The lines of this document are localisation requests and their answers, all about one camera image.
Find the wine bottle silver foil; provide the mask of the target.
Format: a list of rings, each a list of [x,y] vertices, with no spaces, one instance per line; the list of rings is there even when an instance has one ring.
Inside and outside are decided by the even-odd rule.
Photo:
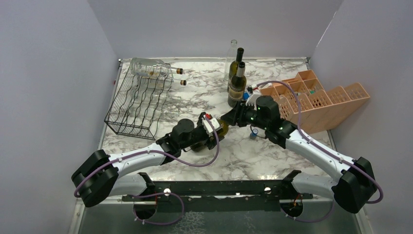
[[[246,77],[245,63],[243,61],[239,62],[236,74],[231,78],[228,99],[227,102],[230,107],[235,107],[238,101],[243,99],[245,87],[246,87]]]
[[[218,120],[216,118],[213,118],[210,121],[216,130],[218,140],[223,140],[228,132],[228,125],[224,121]],[[199,152],[205,148],[211,150],[217,145],[212,127],[206,120],[202,120],[200,123],[198,123],[198,127],[195,128],[195,130],[196,132],[193,134],[193,136],[198,137],[200,140],[196,141],[190,146],[191,150],[193,150],[194,152]]]

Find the dark green wine bottle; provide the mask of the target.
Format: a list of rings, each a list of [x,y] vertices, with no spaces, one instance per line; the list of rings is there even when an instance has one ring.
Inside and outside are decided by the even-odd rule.
[[[236,58],[234,61],[231,62],[229,66],[227,91],[229,91],[230,84],[231,84],[231,78],[234,75],[236,75],[237,70],[238,70],[238,65],[242,61],[243,55],[244,55],[244,48],[242,47],[238,48]]]

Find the clear glass bottle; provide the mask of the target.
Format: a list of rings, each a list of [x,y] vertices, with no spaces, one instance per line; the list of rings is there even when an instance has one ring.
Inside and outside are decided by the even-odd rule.
[[[238,42],[236,39],[231,40],[230,42],[230,48],[226,54],[225,58],[225,69],[224,69],[224,78],[228,81],[229,79],[229,70],[230,70],[230,65],[232,61],[236,59],[237,55],[237,46]]]

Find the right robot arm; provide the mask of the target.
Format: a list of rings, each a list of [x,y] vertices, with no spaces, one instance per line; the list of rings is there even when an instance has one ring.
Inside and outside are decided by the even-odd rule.
[[[255,104],[239,101],[221,120],[230,126],[250,125],[264,130],[265,137],[317,165],[328,177],[297,173],[281,185],[286,198],[299,193],[333,199],[344,210],[356,214],[380,188],[369,160],[338,153],[311,138],[296,124],[280,115],[279,106],[270,96],[257,98]]]

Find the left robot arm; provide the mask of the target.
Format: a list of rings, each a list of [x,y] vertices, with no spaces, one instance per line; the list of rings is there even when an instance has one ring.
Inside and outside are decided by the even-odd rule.
[[[219,148],[225,137],[226,125],[202,112],[198,121],[184,118],[171,132],[151,145],[120,154],[108,154],[103,149],[93,152],[73,173],[74,196],[81,198],[86,207],[93,207],[109,196],[136,194],[141,200],[151,198],[153,187],[144,173],[132,179],[123,177],[141,169],[161,166],[174,160],[193,167],[193,163],[179,157],[189,147]]]

